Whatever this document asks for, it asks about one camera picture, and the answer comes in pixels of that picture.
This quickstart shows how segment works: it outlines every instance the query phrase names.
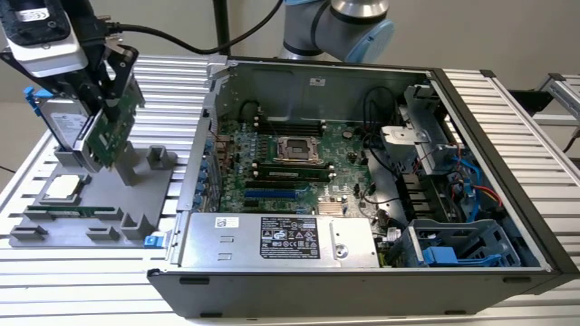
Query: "sticker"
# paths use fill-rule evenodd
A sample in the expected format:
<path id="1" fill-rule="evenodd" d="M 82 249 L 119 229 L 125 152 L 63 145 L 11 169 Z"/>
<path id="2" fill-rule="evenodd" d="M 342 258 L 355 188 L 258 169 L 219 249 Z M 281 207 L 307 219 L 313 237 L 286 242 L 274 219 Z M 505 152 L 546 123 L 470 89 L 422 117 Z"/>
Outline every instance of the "sticker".
<path id="1" fill-rule="evenodd" d="M 310 78 L 309 85 L 321 87 L 321 86 L 326 85 L 326 80 L 323 78 Z"/>
<path id="2" fill-rule="evenodd" d="M 86 122 L 86 117 L 79 114 L 51 113 L 50 118 L 55 124 L 57 131 L 71 147 L 74 145 L 74 141 L 79 130 L 82 129 L 83 123 Z"/>
<path id="3" fill-rule="evenodd" d="M 238 228 L 238 217 L 215 217 L 215 228 Z"/>
<path id="4" fill-rule="evenodd" d="M 79 213 L 74 212 L 74 211 L 67 211 L 67 212 L 61 211 L 61 212 L 49 212 L 49 213 L 53 217 L 70 217 L 70 216 L 78 217 L 79 216 Z"/>
<path id="5" fill-rule="evenodd" d="M 291 172 L 269 172 L 267 175 L 273 177 L 299 177 L 298 173 Z"/>
<path id="6" fill-rule="evenodd" d="M 265 259 L 319 259 L 313 217 L 262 217 L 259 255 Z"/>
<path id="7" fill-rule="evenodd" d="M 21 22 L 34 22 L 35 20 L 46 19 L 49 16 L 47 8 L 35 8 L 15 12 L 15 18 Z"/>

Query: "motherboard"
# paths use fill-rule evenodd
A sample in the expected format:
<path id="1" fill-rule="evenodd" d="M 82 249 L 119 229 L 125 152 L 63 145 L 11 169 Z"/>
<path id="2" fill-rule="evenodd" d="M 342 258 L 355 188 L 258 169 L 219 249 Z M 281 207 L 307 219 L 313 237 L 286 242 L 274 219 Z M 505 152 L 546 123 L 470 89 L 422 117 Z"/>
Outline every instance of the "motherboard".
<path id="1" fill-rule="evenodd" d="M 217 152 L 223 213 L 371 216 L 359 130 L 337 122 L 221 123 Z"/>

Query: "black cable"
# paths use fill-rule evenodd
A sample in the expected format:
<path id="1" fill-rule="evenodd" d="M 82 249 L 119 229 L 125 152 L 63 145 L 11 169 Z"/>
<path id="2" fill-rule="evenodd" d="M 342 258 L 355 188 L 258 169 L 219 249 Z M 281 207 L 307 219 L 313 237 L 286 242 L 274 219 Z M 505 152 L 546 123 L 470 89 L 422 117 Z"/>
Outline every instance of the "black cable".
<path id="1" fill-rule="evenodd" d="M 377 163 L 386 169 L 386 171 L 389 171 L 390 174 L 395 177 L 398 174 L 394 172 L 394 170 L 391 168 L 389 168 L 389 166 L 386 166 L 386 164 L 383 164 L 383 162 L 378 158 L 378 155 L 374 153 L 374 150 L 371 150 L 371 137 L 378 137 L 378 135 L 377 134 L 367 134 L 362 138 L 362 146 L 363 146 L 363 141 L 365 141 L 366 137 L 369 137 L 369 151 L 370 151 L 371 157 L 377 160 Z"/>
<path id="2" fill-rule="evenodd" d="M 570 150 L 574 141 L 575 141 L 575 137 L 571 137 L 570 141 L 567 141 L 567 144 L 565 145 L 563 149 L 561 150 L 563 153 Z"/>
<path id="3" fill-rule="evenodd" d="M 241 102 L 241 105 L 238 106 L 238 112 L 237 112 L 237 121 L 242 121 L 241 118 L 241 112 L 243 111 L 245 105 L 247 104 L 254 104 L 257 107 L 259 106 L 259 102 L 255 100 L 245 100 L 243 102 Z"/>
<path id="4" fill-rule="evenodd" d="M 7 171 L 9 173 L 15 173 L 14 170 L 11 170 L 10 168 L 5 168 L 1 165 L 0 165 L 0 169 L 3 170 L 3 171 Z"/>
<path id="5" fill-rule="evenodd" d="M 449 207 L 454 212 L 454 215 L 457 216 L 457 219 L 461 221 L 461 209 L 457 206 L 457 204 L 454 203 L 453 199 L 451 199 L 451 195 L 450 193 L 453 192 L 453 185 L 458 185 L 461 184 L 461 181 L 451 181 L 447 183 L 446 188 L 445 188 L 445 195 L 446 195 L 446 200 L 449 203 Z"/>
<path id="6" fill-rule="evenodd" d="M 395 201 L 395 200 L 399 200 L 398 197 L 394 197 L 394 198 L 390 198 L 390 199 L 387 199 L 387 200 L 383 200 L 382 202 L 371 202 L 371 201 L 366 198 L 366 192 L 367 192 L 367 191 L 369 191 L 369 188 L 366 188 L 366 189 L 363 190 L 361 198 L 362 198 L 362 200 L 363 200 L 365 202 L 367 202 L 369 204 L 379 205 L 379 204 L 385 204 L 385 203 L 387 203 L 387 202 L 393 202 L 393 201 Z"/>
<path id="7" fill-rule="evenodd" d="M 271 19 L 273 15 L 278 11 L 281 7 L 282 0 L 278 0 L 275 5 L 273 6 L 271 11 L 265 16 L 263 20 L 243 34 L 241 34 L 237 38 L 231 39 L 227 43 L 221 44 L 219 46 L 215 46 L 213 49 L 198 49 L 189 44 L 186 44 L 182 40 L 177 39 L 174 36 L 169 35 L 167 33 L 159 31 L 158 29 L 153 29 L 146 26 L 139 25 L 131 25 L 131 24 L 119 24 L 118 22 L 110 22 L 106 24 L 109 28 L 110 34 L 121 33 L 121 32 L 135 32 L 135 33 L 143 33 L 149 35 L 154 35 L 157 37 L 161 37 L 162 39 L 166 39 L 169 42 L 177 44 L 181 48 L 186 49 L 187 51 L 191 51 L 197 54 L 213 54 L 218 51 L 230 48 L 230 46 L 235 45 L 238 42 L 241 42 L 243 39 L 246 39 Z"/>
<path id="8" fill-rule="evenodd" d="M 373 88 L 370 88 L 365 95 L 363 95 L 363 99 L 362 99 L 362 127 L 366 128 L 366 105 L 367 105 L 367 100 L 369 100 L 369 96 L 371 94 L 373 91 L 375 90 L 385 90 L 389 93 L 390 99 L 391 99 L 391 114 L 390 114 L 390 118 L 389 118 L 389 122 L 391 120 L 391 118 L 395 115 L 395 111 L 397 111 L 397 107 L 398 107 L 398 103 L 397 103 L 397 98 L 394 97 L 394 93 L 390 91 L 390 89 L 386 86 L 375 86 Z M 374 107 L 379 107 L 379 105 L 377 104 L 375 101 L 370 100 L 370 103 L 374 105 Z M 371 126 L 374 122 L 371 121 L 371 110 L 369 110 L 369 125 Z"/>

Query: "blue pcie slot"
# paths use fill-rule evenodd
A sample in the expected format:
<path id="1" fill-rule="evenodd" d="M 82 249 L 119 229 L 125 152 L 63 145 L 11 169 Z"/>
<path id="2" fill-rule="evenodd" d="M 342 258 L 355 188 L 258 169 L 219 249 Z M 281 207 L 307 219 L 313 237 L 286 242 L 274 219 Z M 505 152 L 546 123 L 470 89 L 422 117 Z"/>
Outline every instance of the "blue pcie slot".
<path id="1" fill-rule="evenodd" d="M 245 198 L 287 198 L 295 199 L 295 192 L 293 190 L 246 190 L 243 193 Z"/>

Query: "red cable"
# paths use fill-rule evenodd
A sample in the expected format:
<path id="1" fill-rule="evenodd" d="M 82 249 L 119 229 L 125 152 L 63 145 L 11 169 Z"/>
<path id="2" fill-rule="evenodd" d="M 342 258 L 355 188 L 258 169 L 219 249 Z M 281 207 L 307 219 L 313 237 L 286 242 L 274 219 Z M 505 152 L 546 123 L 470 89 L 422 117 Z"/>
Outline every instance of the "red cable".
<path id="1" fill-rule="evenodd" d="M 437 151 L 438 148 L 434 148 L 430 152 L 427 152 L 419 159 L 418 161 L 414 163 L 414 167 L 413 167 L 413 174 L 417 173 L 418 170 L 418 166 L 421 165 L 421 161 L 426 158 L 426 156 L 431 155 L 434 153 L 434 151 Z"/>
<path id="2" fill-rule="evenodd" d="M 473 185 L 473 188 L 481 189 L 481 190 L 485 190 L 486 192 L 489 192 L 489 194 L 491 194 L 493 197 L 497 198 L 497 204 L 499 206 L 502 205 L 499 195 L 497 195 L 497 193 L 491 189 L 489 189 L 487 187 L 483 187 L 482 185 Z"/>

